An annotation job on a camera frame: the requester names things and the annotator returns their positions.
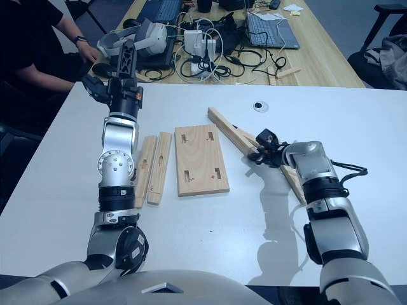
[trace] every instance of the wooden desk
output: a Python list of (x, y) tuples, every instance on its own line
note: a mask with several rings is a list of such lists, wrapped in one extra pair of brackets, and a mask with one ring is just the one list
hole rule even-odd
[[(362, 81), (357, 74), (348, 64), (347, 60), (343, 57), (340, 50), (336, 47), (330, 36), (324, 30), (322, 25), (318, 22), (311, 9), (307, 6), (304, 0), (296, 0), (297, 5), (304, 8), (301, 10), (301, 16), (290, 16), (288, 11), (284, 11), (282, 8), (291, 4), (292, 1), (282, 0), (280, 8), (276, 11), (282, 14), (289, 20), (289, 24), (296, 36), (301, 48), (299, 50), (283, 50), (282, 56), (287, 58), (287, 65), (283, 70), (290, 67), (300, 67), (301, 71), (292, 74), (286, 78), (278, 79), (278, 85), (296, 85), (296, 86), (334, 86), (334, 87), (356, 87), (365, 88)], [(145, 0), (134, 1), (127, 14), (123, 17), (123, 20), (119, 24), (118, 28), (124, 20), (128, 18), (136, 18), (144, 6)], [(197, 8), (190, 9), (189, 14), (192, 18), (208, 18), (210, 20), (219, 20), (222, 16), (227, 15), (229, 12), (220, 8), (217, 3), (212, 3), (212, 9), (210, 13), (199, 13)], [(244, 10), (235, 11), (233, 15), (236, 22), (239, 20), (245, 20)], [(264, 53), (264, 50), (259, 48), (253, 48), (260, 53)], [(270, 49), (274, 56), (277, 55), (277, 49)], [(183, 56), (181, 60), (187, 58), (183, 50), (179, 52)], [(253, 63), (257, 61), (257, 57), (254, 59), (250, 54), (242, 54), (240, 57), (242, 62)], [(268, 57), (267, 63), (260, 68), (264, 68), (270, 63), (270, 57)], [(242, 68), (233, 65), (225, 60), (221, 61), (221, 64), (230, 67), (234, 74), (238, 74)], [(260, 72), (251, 72), (251, 69), (246, 69), (243, 76), (234, 78), (232, 76), (228, 78), (222, 78), (222, 81), (227, 84), (235, 85), (236, 83), (248, 83), (250, 85), (269, 85), (268, 76)], [(177, 74), (168, 77), (161, 83), (185, 83)], [(208, 84), (218, 84), (218, 81), (214, 78), (206, 81)]]

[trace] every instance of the white vr headset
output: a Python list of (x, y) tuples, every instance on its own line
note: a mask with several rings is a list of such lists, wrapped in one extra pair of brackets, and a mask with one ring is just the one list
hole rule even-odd
[(140, 26), (119, 31), (112, 30), (103, 35), (97, 42), (97, 48), (107, 58), (118, 56), (120, 47), (126, 41), (124, 37), (134, 34), (135, 49), (142, 57), (161, 54), (167, 47), (167, 29), (165, 26), (153, 23), (146, 18)]

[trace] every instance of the paper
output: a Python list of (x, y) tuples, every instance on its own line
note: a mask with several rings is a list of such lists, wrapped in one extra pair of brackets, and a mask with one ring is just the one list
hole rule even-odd
[(257, 17), (263, 19), (264, 21), (271, 21), (271, 20), (280, 20), (280, 19), (286, 19), (282, 15), (276, 13), (276, 14), (255, 14)]
[(301, 11), (303, 8), (301, 6), (298, 6), (297, 4), (290, 4), (289, 6), (286, 6), (285, 8), (282, 8), (285, 11)]

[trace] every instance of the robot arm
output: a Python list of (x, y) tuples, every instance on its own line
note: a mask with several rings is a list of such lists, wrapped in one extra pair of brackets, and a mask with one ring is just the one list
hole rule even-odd
[(267, 129), (256, 140), (263, 147), (249, 156), (251, 160), (297, 171), (310, 220), (304, 226), (307, 252), (322, 265), (320, 293), (325, 302), (400, 304), (383, 275), (367, 262), (368, 239), (322, 144), (280, 144)]
[(135, 272), (146, 258), (148, 242), (137, 226), (134, 208), (133, 152), (142, 107), (142, 88), (135, 80), (136, 52), (132, 41), (120, 51), (118, 75), (107, 86), (89, 75), (83, 84), (92, 97), (109, 106), (102, 136), (103, 151), (97, 162), (99, 212), (95, 213), (87, 258), (67, 262), (4, 290), (2, 304), (51, 304), (124, 274)]

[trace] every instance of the cup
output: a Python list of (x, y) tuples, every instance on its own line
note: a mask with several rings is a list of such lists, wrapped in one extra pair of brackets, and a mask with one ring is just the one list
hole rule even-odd
[(198, 0), (198, 11), (208, 13), (212, 8), (212, 0)]

